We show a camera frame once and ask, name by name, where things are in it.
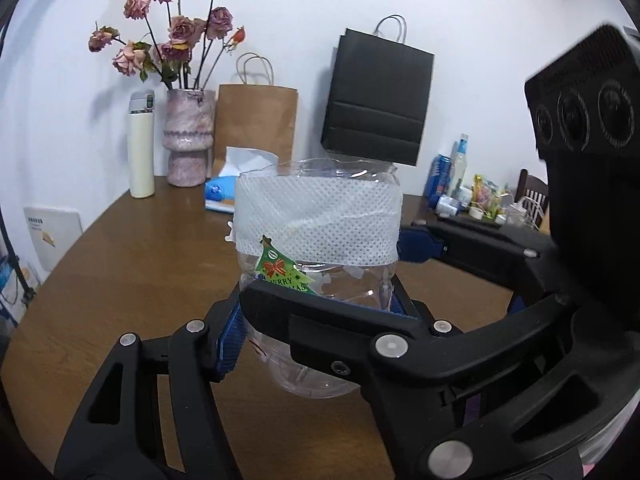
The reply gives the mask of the cream thermos bottle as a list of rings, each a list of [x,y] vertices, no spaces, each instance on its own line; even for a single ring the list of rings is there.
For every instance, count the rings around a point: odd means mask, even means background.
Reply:
[[[139,91],[129,101],[127,152],[129,191],[137,200],[154,194],[154,104],[153,91]]]

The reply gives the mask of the blue soda can upright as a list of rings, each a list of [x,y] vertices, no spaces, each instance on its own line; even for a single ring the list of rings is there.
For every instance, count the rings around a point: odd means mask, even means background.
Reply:
[[[425,198],[437,200],[445,192],[450,166],[451,159],[448,156],[439,154],[434,158],[424,186]]]

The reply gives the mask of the black paper bag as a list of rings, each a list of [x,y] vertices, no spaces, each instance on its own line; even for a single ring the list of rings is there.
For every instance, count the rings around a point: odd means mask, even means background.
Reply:
[[[380,26],[366,34],[346,29],[338,42],[321,145],[345,156],[414,166],[430,99],[434,55],[406,44],[400,14],[394,40]]]

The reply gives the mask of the snack packets pile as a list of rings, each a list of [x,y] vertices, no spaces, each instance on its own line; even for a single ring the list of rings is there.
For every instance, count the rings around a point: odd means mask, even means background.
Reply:
[[[498,215],[502,214],[502,196],[503,190],[494,182],[481,174],[474,176],[470,208],[478,209],[484,220],[496,221]]]

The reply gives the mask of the brown paper bag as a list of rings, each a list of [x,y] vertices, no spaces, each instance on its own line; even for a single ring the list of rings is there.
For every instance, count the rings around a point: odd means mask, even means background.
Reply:
[[[262,62],[265,84],[251,84],[246,66]],[[228,148],[257,148],[289,162],[293,155],[298,91],[277,86],[271,62],[255,52],[241,54],[235,62],[239,84],[221,84],[215,110],[212,175],[224,168]]]

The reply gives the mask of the blue tissue box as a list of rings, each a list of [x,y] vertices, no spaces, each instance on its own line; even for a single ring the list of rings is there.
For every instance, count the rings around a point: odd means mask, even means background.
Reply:
[[[221,170],[205,183],[205,209],[233,214],[236,178],[243,172],[263,170],[278,163],[279,157],[271,152],[229,146]]]

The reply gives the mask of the dried pink roses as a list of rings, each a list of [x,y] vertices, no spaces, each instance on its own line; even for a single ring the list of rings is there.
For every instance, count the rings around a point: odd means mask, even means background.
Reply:
[[[235,26],[225,6],[209,0],[204,18],[189,18],[182,0],[126,0],[122,15],[142,21],[146,33],[139,40],[125,40],[112,26],[96,25],[88,39],[88,50],[98,53],[113,44],[118,47],[111,64],[120,74],[142,81],[155,74],[169,90],[203,90],[214,67],[205,63],[215,44],[218,53],[233,52],[246,39],[243,26]]]

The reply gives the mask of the pink ceramic vase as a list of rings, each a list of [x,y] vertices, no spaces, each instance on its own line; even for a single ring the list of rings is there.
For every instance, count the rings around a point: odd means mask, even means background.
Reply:
[[[169,152],[168,183],[193,188],[205,182],[214,145],[216,92],[169,90],[163,147]]]

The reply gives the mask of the blue can lying down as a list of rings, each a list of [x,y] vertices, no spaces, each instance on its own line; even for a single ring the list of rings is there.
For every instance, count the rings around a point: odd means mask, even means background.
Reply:
[[[442,195],[439,197],[435,211],[439,216],[456,216],[461,208],[461,203],[453,197]]]

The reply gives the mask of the white box with label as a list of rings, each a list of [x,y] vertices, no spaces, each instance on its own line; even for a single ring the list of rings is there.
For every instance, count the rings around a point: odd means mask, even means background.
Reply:
[[[40,266],[51,272],[81,237],[80,215],[46,207],[25,207],[24,215]]]

